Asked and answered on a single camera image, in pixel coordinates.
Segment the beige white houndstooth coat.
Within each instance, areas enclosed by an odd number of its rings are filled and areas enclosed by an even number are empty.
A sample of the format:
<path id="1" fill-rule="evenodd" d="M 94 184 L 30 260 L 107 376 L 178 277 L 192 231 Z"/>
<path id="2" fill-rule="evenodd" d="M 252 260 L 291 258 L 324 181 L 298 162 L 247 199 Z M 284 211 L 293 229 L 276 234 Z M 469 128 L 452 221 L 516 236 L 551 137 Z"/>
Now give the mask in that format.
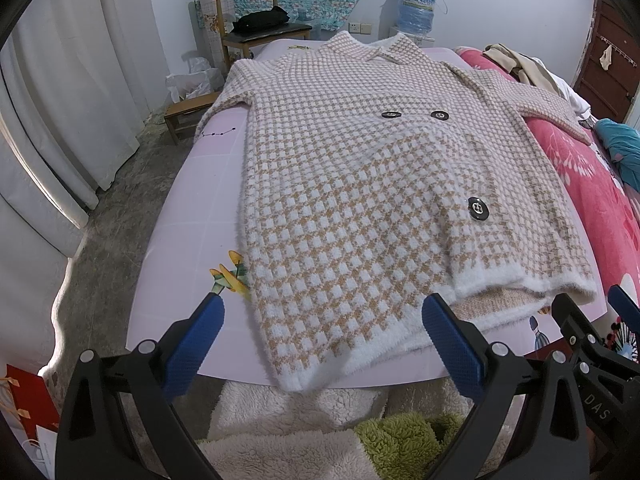
<path id="1" fill-rule="evenodd" d="M 339 32 L 231 66 L 245 104 L 241 252 L 279 387 L 329 385 L 431 344 L 439 294 L 489 330 L 597 293 L 564 185 L 527 127 L 585 130 L 556 94 Z"/>

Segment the beige clothes pile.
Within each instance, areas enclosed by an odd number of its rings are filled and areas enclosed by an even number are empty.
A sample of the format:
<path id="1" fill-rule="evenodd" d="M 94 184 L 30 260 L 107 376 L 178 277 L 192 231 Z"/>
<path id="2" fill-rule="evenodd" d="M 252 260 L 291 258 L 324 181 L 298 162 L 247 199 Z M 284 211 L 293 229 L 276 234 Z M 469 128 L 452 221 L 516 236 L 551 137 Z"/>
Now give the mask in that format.
<path id="1" fill-rule="evenodd" d="M 485 48 L 483 55 L 522 84 L 543 88 L 565 98 L 565 92 L 555 81 L 552 73 L 544 64 L 530 56 L 516 52 L 504 44 L 491 44 Z"/>

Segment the red paper bag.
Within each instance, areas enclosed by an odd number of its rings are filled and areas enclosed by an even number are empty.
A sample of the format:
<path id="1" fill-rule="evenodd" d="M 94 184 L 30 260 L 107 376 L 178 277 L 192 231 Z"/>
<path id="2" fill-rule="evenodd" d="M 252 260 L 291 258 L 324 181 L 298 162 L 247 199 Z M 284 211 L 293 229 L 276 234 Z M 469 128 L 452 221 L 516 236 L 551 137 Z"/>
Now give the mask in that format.
<path id="1" fill-rule="evenodd" d="M 1 363 L 1 478 L 53 479 L 60 414 L 36 373 Z"/>

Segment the pink floral blanket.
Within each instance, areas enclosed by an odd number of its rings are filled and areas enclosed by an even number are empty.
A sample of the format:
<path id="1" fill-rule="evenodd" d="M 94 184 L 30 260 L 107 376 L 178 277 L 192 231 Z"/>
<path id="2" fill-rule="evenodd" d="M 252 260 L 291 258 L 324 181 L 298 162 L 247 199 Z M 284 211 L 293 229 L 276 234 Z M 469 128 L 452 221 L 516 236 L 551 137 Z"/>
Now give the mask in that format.
<path id="1" fill-rule="evenodd" d="M 465 112 L 458 181 L 473 185 L 474 247 L 483 274 L 505 289 L 551 299 L 611 287 L 639 289 L 639 196 L 620 183 L 589 131 L 579 140 L 546 118 L 498 118 L 503 98 L 534 89 L 477 49 L 458 47 L 475 94 L 495 99 Z"/>

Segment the teal blue garment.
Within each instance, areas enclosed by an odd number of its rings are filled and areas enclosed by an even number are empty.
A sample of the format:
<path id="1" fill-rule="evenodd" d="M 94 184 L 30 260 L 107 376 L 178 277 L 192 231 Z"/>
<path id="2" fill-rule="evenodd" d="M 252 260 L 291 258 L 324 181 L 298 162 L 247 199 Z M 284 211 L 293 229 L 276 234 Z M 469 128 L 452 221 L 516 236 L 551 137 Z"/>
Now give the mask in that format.
<path id="1" fill-rule="evenodd" d="M 623 182 L 640 192 L 639 131 L 608 118 L 598 120 L 594 131 L 608 151 Z"/>

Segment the lilac bed sheet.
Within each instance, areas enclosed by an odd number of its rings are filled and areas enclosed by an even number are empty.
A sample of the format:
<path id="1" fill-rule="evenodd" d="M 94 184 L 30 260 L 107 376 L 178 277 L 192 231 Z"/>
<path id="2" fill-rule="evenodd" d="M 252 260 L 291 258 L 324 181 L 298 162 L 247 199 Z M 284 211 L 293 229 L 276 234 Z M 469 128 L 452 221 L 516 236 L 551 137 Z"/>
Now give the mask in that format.
<path id="1" fill-rule="evenodd" d="M 186 318 L 196 300 L 212 290 L 222 296 L 226 314 L 213 350 L 198 372 L 213 378 L 255 385 L 277 385 L 259 341 L 253 310 L 240 292 L 232 292 L 222 273 L 224 266 L 239 282 L 243 261 L 240 248 L 241 177 L 245 162 L 245 131 L 250 110 L 237 105 L 218 113 L 204 127 L 178 172 L 157 219 L 143 259 L 129 319 L 126 348 L 143 339 L 159 337 L 169 325 Z M 593 300 L 574 299 L 589 321 L 604 315 L 605 300 L 596 259 L 582 220 L 564 193 L 570 216 L 594 273 Z M 489 340 L 502 340 L 520 353 L 534 351 L 535 336 L 529 333 L 529 314 L 514 322 L 500 322 L 483 330 Z M 419 320 L 418 339 L 390 350 L 365 367 L 347 374 L 338 372 L 330 388 L 381 387 L 420 382 L 446 374 Z"/>

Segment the dark brown door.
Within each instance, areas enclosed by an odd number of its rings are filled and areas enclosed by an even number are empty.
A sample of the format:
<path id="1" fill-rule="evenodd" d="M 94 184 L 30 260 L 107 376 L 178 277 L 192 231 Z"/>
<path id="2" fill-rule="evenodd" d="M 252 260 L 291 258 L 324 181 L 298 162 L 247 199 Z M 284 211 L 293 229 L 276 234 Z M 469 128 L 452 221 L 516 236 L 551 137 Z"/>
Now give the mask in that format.
<path id="1" fill-rule="evenodd" d="M 610 0 L 594 0 L 574 90 L 594 117 L 624 122 L 639 89 L 639 45 Z"/>

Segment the small wooden stool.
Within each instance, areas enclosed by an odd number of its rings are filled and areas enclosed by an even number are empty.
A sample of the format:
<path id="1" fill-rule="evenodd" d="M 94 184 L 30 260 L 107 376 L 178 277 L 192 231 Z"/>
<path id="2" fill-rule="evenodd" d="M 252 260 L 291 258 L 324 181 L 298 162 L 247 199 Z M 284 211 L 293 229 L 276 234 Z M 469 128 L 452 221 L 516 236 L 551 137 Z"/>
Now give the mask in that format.
<path id="1" fill-rule="evenodd" d="M 171 140 L 175 144 L 180 141 L 179 132 L 184 129 L 190 129 L 202 117 L 204 112 L 215 103 L 219 95 L 220 91 L 210 92 L 204 94 L 204 96 L 186 99 L 167 107 L 164 114 L 164 122 Z"/>

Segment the white curtain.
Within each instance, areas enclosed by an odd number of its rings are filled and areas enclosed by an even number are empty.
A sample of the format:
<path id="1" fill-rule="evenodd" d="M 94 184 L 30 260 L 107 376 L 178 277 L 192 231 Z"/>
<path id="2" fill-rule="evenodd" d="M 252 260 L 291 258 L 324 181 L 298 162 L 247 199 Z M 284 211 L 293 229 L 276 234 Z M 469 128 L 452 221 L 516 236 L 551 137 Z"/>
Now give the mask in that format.
<path id="1" fill-rule="evenodd" d="M 34 372 L 99 195 L 167 99 L 151 0 L 30 0 L 1 39 L 1 359 Z"/>

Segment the white plastic bag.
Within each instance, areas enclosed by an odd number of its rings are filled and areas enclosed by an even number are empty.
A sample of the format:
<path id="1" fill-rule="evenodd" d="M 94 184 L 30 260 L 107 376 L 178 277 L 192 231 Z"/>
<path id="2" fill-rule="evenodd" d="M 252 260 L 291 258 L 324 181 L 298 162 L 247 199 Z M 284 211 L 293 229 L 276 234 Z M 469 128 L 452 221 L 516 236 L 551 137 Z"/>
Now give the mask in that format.
<path id="1" fill-rule="evenodd" d="M 189 58 L 188 66 L 189 73 L 170 74 L 165 78 L 172 102 L 179 103 L 206 96 L 224 86 L 224 76 L 218 68 L 209 64 L 207 58 Z"/>

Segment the wooden chair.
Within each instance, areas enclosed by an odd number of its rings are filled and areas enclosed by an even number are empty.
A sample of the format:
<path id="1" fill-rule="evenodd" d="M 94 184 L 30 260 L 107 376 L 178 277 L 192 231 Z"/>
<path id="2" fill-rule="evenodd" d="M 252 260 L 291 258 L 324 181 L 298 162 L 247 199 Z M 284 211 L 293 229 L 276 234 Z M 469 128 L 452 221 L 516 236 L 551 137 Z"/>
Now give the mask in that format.
<path id="1" fill-rule="evenodd" d="M 271 0 L 272 7 L 247 14 L 233 22 L 231 32 L 226 32 L 221 0 L 213 0 L 216 6 L 216 24 L 219 32 L 224 66 L 230 70 L 232 59 L 230 48 L 241 51 L 241 58 L 250 57 L 250 48 L 269 44 L 273 40 L 285 38 L 302 38 L 309 40 L 312 26 L 305 23 L 291 22 L 288 14 L 279 6 L 279 0 Z"/>

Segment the black garment on chair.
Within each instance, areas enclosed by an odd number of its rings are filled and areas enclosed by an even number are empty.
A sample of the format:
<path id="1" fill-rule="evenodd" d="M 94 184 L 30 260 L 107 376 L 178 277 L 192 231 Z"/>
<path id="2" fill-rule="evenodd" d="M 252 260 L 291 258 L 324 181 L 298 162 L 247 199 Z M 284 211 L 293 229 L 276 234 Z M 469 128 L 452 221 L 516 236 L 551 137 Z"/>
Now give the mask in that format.
<path id="1" fill-rule="evenodd" d="M 255 36 L 263 32 L 272 32 L 288 24 L 289 19 L 288 12 L 280 6 L 273 6 L 270 10 L 242 16 L 233 23 L 232 32 L 240 37 Z"/>

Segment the wall power socket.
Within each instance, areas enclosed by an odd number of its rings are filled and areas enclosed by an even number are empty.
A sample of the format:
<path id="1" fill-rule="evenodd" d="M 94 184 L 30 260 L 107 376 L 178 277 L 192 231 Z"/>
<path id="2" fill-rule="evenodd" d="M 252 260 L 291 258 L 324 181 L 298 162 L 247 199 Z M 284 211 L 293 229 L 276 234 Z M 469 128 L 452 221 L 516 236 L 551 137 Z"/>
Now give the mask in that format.
<path id="1" fill-rule="evenodd" d="M 372 25 L 370 23 L 350 22 L 348 24 L 348 31 L 351 34 L 371 35 L 372 34 Z"/>

